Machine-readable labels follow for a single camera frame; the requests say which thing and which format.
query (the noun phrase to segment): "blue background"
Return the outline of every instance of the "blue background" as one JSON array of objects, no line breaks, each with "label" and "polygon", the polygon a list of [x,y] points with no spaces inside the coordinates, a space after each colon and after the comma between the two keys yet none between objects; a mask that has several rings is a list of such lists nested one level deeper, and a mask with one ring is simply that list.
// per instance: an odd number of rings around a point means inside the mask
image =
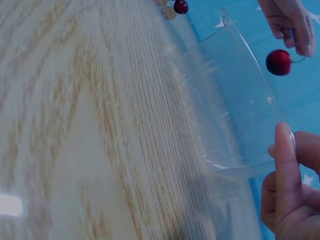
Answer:
[{"label": "blue background", "polygon": [[[276,40],[267,24],[263,12],[256,1],[249,0],[187,0],[189,5],[188,20],[201,42],[219,27],[224,7],[246,39],[263,70],[269,52],[284,49],[282,40]],[[320,45],[320,1],[304,1],[306,8],[312,13],[317,45]],[[300,59],[294,50],[289,50],[293,59]],[[266,73],[275,98],[287,117],[293,131],[303,130],[320,134],[320,51],[312,58],[292,66],[287,76],[277,77]],[[310,169],[301,167],[302,179],[313,178],[311,185],[319,188],[318,176]],[[261,185],[265,176],[250,180],[256,210],[260,210]],[[274,239],[274,235],[261,222],[263,239]]]}]

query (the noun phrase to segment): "clear plastic container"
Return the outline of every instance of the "clear plastic container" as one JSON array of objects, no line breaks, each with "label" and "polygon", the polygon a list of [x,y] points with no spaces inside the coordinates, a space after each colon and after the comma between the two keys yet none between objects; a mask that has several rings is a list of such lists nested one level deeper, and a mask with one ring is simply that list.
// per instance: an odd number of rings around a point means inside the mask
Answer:
[{"label": "clear plastic container", "polygon": [[286,121],[256,58],[225,9],[219,31],[182,57],[190,128],[215,172],[253,177],[274,169],[267,148]]}]

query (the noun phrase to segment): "cherry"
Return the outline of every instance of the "cherry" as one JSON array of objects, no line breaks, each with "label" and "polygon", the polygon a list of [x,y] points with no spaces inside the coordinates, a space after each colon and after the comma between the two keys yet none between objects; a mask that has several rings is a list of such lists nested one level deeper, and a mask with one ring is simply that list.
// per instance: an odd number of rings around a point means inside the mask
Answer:
[{"label": "cherry", "polygon": [[266,58],[266,68],[276,76],[284,76],[290,73],[291,57],[285,50],[274,50]]},{"label": "cherry", "polygon": [[189,6],[185,0],[176,0],[173,8],[177,14],[186,14],[189,10]]}]

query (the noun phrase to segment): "wooden table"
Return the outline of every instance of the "wooden table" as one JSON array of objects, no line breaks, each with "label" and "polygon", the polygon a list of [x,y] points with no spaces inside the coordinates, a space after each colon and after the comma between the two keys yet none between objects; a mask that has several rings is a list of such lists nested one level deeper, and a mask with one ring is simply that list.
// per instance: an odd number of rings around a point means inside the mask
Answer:
[{"label": "wooden table", "polygon": [[197,155],[176,30],[152,0],[0,0],[1,240],[260,238]]}]

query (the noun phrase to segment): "white star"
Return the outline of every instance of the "white star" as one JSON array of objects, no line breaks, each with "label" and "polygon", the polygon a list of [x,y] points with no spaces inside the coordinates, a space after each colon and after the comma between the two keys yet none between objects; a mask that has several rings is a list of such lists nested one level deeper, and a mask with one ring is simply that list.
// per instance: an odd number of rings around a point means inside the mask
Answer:
[{"label": "white star", "polygon": [[309,12],[309,14],[310,14],[310,18],[312,20],[315,20],[316,23],[320,25],[320,15],[316,15],[316,14],[314,14],[312,12]]},{"label": "white star", "polygon": [[214,27],[215,28],[223,28],[225,25],[224,25],[224,21],[222,21],[222,17],[220,17],[220,22],[217,24],[217,25],[215,25]]},{"label": "white star", "polygon": [[303,184],[306,184],[306,185],[308,185],[308,186],[311,186],[311,184],[312,184],[312,182],[315,180],[315,178],[314,177],[312,177],[312,176],[308,176],[307,174],[303,174],[303,181],[302,181],[302,183]]}]

